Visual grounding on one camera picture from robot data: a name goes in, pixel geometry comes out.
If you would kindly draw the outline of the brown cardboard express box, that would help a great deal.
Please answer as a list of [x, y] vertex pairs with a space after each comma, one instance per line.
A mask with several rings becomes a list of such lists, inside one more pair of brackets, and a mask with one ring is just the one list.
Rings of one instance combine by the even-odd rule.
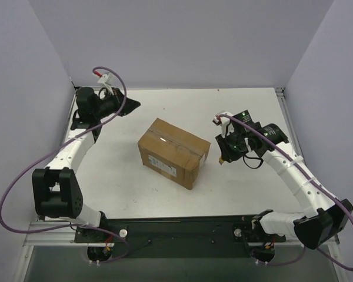
[[160, 118], [138, 141], [142, 164], [191, 190], [208, 157], [211, 143]]

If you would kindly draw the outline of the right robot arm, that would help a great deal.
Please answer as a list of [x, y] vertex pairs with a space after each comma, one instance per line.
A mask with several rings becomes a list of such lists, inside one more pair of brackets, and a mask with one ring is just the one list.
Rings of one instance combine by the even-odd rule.
[[292, 236], [314, 250], [345, 227], [348, 216], [341, 208], [352, 212], [352, 204], [347, 199], [336, 204], [337, 198], [331, 192], [316, 187], [316, 177], [304, 165], [303, 157], [294, 153], [279, 126], [261, 126], [247, 110], [237, 115], [220, 112], [213, 123], [221, 127], [215, 138], [221, 151], [220, 163], [232, 163], [255, 153], [261, 162], [273, 168], [301, 206], [300, 213], [266, 210], [254, 216], [251, 228], [258, 240], [273, 235]]

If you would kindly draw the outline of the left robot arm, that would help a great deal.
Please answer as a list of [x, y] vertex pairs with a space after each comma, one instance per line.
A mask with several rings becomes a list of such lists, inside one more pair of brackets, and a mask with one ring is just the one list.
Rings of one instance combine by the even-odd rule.
[[108, 237], [107, 219], [103, 212], [84, 203], [76, 171], [98, 140], [102, 120], [111, 114], [126, 116], [141, 105], [139, 101], [127, 98], [118, 88], [102, 88], [101, 92], [103, 97], [90, 87], [76, 91], [77, 109], [72, 117], [67, 145], [43, 169], [35, 169], [32, 173], [37, 215], [89, 226], [88, 235], [98, 242]]

